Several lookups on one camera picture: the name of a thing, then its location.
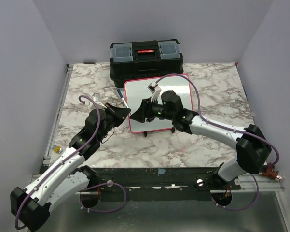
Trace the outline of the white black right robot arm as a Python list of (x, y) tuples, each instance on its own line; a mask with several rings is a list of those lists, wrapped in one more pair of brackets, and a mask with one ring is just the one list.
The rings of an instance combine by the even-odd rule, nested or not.
[(266, 162), (271, 147), (265, 143), (261, 130), (250, 124), (246, 128), (222, 128), (204, 121), (198, 112), (184, 108), (181, 98), (174, 91), (166, 91), (161, 96), (162, 103), (143, 99), (140, 107), (130, 116), (139, 123), (158, 119), (170, 120), (176, 130), (188, 134), (202, 135), (233, 148), (237, 156), (222, 163), (212, 177), (213, 186), (224, 189), (235, 177), (249, 173), (258, 174)]

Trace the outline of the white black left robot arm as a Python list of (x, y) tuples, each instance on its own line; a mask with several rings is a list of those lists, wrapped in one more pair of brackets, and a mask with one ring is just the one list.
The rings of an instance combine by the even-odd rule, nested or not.
[(92, 110), (84, 127), (72, 138), (65, 152), (35, 181), (25, 188), (15, 187), (12, 190), (11, 213), (16, 217), (16, 229), (20, 229), (19, 222), (32, 232), (44, 225), (50, 216), (50, 208), (55, 204), (50, 200), (54, 191), (100, 148), (108, 132), (120, 126), (130, 112), (129, 108), (108, 103), (105, 109)]

